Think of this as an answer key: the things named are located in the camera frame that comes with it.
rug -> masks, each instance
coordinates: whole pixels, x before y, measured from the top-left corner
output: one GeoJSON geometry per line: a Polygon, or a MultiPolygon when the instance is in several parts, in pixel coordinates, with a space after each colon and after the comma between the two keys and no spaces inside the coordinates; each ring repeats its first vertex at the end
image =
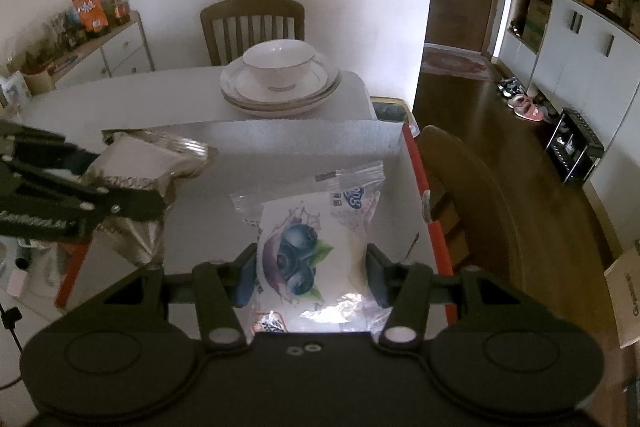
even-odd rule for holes
{"type": "Polygon", "coordinates": [[[491,62],[479,53],[444,50],[426,44],[420,70],[422,73],[450,74],[483,82],[499,82],[501,79],[491,62]]]}

blueberry illustration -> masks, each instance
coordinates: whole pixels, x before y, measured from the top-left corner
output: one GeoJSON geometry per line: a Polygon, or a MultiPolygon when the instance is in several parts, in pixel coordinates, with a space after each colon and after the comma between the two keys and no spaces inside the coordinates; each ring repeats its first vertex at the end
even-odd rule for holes
{"type": "Polygon", "coordinates": [[[300,259],[311,256],[318,244],[318,233],[313,227],[296,223],[291,225],[280,240],[280,251],[290,251],[300,259]]]}
{"type": "Polygon", "coordinates": [[[289,279],[298,269],[298,256],[292,248],[280,248],[276,257],[276,265],[284,279],[289,279]]]}
{"type": "Polygon", "coordinates": [[[287,290],[293,295],[304,295],[314,287],[314,273],[307,263],[300,262],[298,270],[287,281],[287,290]]]}

white bowl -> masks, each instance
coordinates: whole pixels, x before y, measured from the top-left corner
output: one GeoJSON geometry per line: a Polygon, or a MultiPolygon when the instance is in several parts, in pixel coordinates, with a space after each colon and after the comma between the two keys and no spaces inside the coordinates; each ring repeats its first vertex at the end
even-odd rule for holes
{"type": "Polygon", "coordinates": [[[256,44],[244,52],[242,60],[263,86],[287,90],[306,75],[315,54],[311,44],[279,39],[256,44]]]}

white container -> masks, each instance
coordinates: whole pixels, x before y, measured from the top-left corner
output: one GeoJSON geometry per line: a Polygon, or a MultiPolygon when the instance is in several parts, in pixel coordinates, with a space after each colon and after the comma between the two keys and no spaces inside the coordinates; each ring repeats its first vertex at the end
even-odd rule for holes
{"type": "Polygon", "coordinates": [[[9,78],[0,76],[0,87],[8,105],[18,111],[31,100],[31,93],[20,71],[16,71],[9,78]]]}
{"type": "MultiPolygon", "coordinates": [[[[393,262],[424,263],[438,272],[447,264],[442,241],[432,245],[432,228],[422,218],[418,172],[424,170],[415,141],[400,123],[322,120],[256,120],[188,123],[161,127],[218,149],[212,166],[188,180],[168,212],[164,230],[167,274],[190,273],[207,261],[234,260],[257,230],[236,212],[229,194],[256,184],[283,184],[335,169],[382,160],[385,182],[367,233],[393,262]]],[[[107,244],[94,241],[69,298],[73,308],[133,272],[107,244]]],[[[251,323],[251,307],[236,310],[251,323]]],[[[193,305],[170,305],[169,321],[198,338],[193,305]]],[[[431,307],[426,336],[447,326],[444,306],[431,307]]]]}
{"type": "Polygon", "coordinates": [[[316,50],[304,41],[261,42],[244,52],[242,60],[258,82],[276,91],[292,89],[309,71],[316,50]]]}

screw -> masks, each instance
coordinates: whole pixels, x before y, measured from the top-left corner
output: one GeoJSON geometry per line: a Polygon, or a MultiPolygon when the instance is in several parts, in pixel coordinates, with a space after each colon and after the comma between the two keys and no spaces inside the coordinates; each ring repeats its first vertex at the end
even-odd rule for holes
{"type": "Polygon", "coordinates": [[[287,354],[292,357],[300,357],[305,354],[305,350],[300,346],[289,346],[287,347],[287,354]]]}
{"type": "Polygon", "coordinates": [[[305,351],[309,353],[317,353],[318,351],[322,351],[322,346],[316,343],[305,344],[305,351]]]}

